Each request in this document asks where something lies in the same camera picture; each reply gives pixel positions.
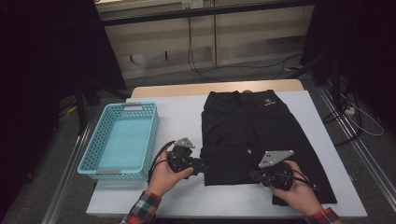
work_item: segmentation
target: person's right hand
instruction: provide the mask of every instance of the person's right hand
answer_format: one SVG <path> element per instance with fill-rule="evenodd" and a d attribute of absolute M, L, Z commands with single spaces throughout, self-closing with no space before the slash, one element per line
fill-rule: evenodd
<path fill-rule="evenodd" d="M 291 170 L 298 171 L 300 173 L 300 167 L 295 161 L 285 161 L 291 168 Z M 295 177 L 304 179 L 297 172 L 293 172 Z M 287 202 L 296 211 L 303 213 L 306 217 L 313 216 L 316 213 L 323 211 L 323 207 L 315 196 L 314 191 L 305 183 L 294 180 L 293 185 L 289 190 L 276 189 L 270 187 L 271 191 L 275 196 Z"/>

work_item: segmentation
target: hand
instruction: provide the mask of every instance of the hand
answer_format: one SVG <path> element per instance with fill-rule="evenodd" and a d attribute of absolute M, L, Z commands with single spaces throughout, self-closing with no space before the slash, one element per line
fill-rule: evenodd
<path fill-rule="evenodd" d="M 300 171 L 295 161 L 285 161 L 291 170 Z M 293 172 L 295 177 L 304 179 L 297 172 Z M 306 217 L 313 216 L 316 213 L 323 211 L 323 207 L 315 196 L 314 191 L 305 183 L 294 180 L 293 185 L 288 191 L 270 187 L 275 196 L 286 201 L 296 211 L 303 213 Z"/>
<path fill-rule="evenodd" d="M 189 167 L 181 172 L 174 173 L 171 168 L 169 168 L 168 161 L 166 159 L 167 152 L 164 150 L 157 161 L 160 163 L 155 167 L 148 185 L 148 191 L 160 197 L 172 189 L 178 181 L 191 175 L 194 171 L 192 167 Z"/>

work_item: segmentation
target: blue plastic basket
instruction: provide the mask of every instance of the blue plastic basket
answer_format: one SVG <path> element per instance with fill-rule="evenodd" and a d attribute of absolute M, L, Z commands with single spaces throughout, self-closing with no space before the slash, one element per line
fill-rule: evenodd
<path fill-rule="evenodd" d="M 146 179 L 158 121 L 155 103 L 107 105 L 78 173 L 93 179 Z"/>

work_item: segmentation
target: folded black garment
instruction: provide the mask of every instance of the folded black garment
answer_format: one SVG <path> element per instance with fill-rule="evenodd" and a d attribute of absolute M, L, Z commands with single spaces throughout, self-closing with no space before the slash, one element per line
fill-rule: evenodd
<path fill-rule="evenodd" d="M 201 158 L 209 165 L 205 185 L 257 183 L 248 177 L 265 151 L 294 150 L 296 161 L 322 203 L 336 203 L 315 150 L 286 104 L 274 91 L 210 92 L 202 113 Z M 278 199 L 274 204 L 284 205 Z"/>

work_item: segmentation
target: red plaid sleeve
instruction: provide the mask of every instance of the red plaid sleeve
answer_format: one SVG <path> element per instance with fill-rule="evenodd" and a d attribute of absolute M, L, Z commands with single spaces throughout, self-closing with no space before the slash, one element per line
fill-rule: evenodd
<path fill-rule="evenodd" d="M 327 208 L 312 217 L 306 217 L 305 220 L 310 224 L 341 224 L 340 218 L 331 208 Z"/>
<path fill-rule="evenodd" d="M 121 224 L 145 224 L 150 223 L 154 218 L 155 212 L 161 202 L 161 197 L 149 192 L 143 191 L 139 200 L 134 204 L 131 211 L 124 217 Z"/>

